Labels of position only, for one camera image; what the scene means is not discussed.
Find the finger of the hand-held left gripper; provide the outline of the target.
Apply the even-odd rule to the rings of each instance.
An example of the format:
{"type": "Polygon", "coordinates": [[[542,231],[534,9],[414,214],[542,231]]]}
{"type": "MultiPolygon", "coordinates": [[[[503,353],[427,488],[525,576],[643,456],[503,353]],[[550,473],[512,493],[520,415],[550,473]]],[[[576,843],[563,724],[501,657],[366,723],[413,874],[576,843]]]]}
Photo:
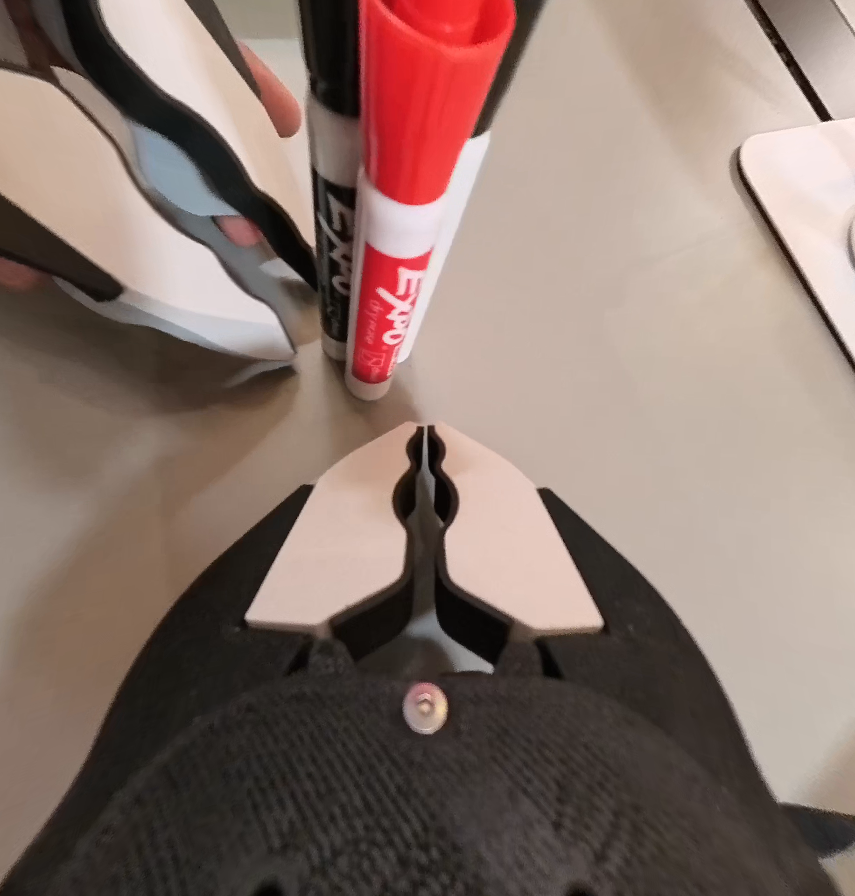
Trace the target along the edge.
{"type": "Polygon", "coordinates": [[[161,216],[62,88],[0,64],[0,256],[109,320],[248,362],[291,362],[274,308],[161,216]]]}
{"type": "Polygon", "coordinates": [[[316,288],[313,226],[254,73],[215,2],[70,2],[69,45],[145,140],[149,185],[197,218],[252,223],[316,288]]]}

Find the paper in plastic sleeve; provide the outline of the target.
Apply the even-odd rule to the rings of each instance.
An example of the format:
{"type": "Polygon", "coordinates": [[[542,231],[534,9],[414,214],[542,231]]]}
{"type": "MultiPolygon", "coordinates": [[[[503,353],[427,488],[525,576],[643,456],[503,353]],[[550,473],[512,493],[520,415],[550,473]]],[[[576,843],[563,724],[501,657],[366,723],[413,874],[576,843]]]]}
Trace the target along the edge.
{"type": "Polygon", "coordinates": [[[759,5],[825,118],[855,118],[855,1],[759,5]]]}

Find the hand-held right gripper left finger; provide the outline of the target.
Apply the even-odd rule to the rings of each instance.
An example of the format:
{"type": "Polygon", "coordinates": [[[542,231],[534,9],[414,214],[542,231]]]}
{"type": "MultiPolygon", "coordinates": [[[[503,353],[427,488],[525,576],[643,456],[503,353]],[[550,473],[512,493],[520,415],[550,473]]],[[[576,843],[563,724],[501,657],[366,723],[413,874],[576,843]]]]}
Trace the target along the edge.
{"type": "Polygon", "coordinates": [[[249,627],[332,638],[353,659],[406,628],[424,435],[403,423],[317,480],[245,613],[249,627]]]}

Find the red dry erase marker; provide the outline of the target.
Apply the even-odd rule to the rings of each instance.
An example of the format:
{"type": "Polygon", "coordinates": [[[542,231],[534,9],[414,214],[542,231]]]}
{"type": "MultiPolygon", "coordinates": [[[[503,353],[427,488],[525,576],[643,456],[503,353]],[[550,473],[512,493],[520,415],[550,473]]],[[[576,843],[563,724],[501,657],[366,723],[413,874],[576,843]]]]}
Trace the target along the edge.
{"type": "Polygon", "coordinates": [[[448,188],[516,19],[512,1],[358,4],[361,164],[345,383],[384,397],[440,241],[448,188]]]}

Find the person's left hand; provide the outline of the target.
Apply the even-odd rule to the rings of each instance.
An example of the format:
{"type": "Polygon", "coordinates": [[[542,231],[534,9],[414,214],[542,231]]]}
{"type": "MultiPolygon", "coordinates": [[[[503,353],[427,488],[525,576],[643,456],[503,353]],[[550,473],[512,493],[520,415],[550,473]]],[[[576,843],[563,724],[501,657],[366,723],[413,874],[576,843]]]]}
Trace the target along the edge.
{"type": "MultiPolygon", "coordinates": [[[[298,101],[286,85],[265,62],[243,41],[237,39],[238,49],[252,73],[261,102],[280,138],[294,136],[302,126],[302,111],[298,101]]],[[[265,243],[263,232],[247,218],[222,216],[216,224],[234,245],[250,249],[265,243]]],[[[23,292],[43,284],[48,275],[26,265],[0,256],[0,287],[23,292]]]]}

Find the white stand base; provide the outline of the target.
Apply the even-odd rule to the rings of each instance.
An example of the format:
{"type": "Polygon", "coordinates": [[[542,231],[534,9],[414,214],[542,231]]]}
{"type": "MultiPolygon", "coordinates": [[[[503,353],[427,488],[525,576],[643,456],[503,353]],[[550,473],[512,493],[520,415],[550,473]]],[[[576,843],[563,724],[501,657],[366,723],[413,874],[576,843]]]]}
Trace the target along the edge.
{"type": "Polygon", "coordinates": [[[751,136],[736,166],[855,372],[855,118],[751,136]]]}

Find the black dry erase marker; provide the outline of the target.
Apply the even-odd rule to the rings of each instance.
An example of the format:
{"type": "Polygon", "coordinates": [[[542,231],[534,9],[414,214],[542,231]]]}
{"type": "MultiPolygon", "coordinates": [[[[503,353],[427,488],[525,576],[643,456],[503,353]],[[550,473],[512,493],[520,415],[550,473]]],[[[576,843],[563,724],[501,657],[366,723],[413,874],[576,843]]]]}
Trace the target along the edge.
{"type": "Polygon", "coordinates": [[[512,36],[502,55],[472,135],[464,144],[456,162],[456,168],[446,194],[443,223],[427,267],[418,304],[411,317],[406,338],[399,350],[397,358],[399,364],[405,363],[414,349],[479,171],[489,150],[492,125],[546,5],[546,1],[514,2],[515,25],[512,36]]]}
{"type": "Polygon", "coordinates": [[[360,165],[357,1],[299,1],[322,349],[346,355],[360,165]]]}

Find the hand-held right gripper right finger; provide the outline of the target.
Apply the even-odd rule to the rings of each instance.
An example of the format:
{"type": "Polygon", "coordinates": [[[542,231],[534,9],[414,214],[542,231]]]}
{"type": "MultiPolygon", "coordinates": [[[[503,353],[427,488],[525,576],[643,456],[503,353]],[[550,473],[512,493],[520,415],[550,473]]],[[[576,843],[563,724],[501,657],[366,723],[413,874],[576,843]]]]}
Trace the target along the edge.
{"type": "Polygon", "coordinates": [[[427,430],[440,521],[435,613],[487,663],[511,643],[601,633],[601,611],[542,499],[510,461],[438,423],[427,430]]]}

